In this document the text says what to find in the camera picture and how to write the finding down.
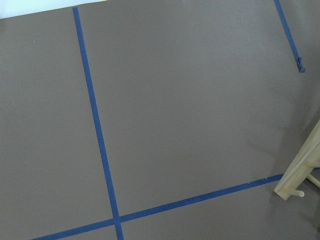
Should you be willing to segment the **wooden dish rack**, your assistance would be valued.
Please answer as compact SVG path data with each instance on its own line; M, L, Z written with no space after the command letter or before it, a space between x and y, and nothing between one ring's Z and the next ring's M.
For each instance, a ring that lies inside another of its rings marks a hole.
M305 193L297 188L306 179L319 187L320 181L311 175L311 172L319 167L320 123L318 122L273 191L285 201L291 196L304 197Z

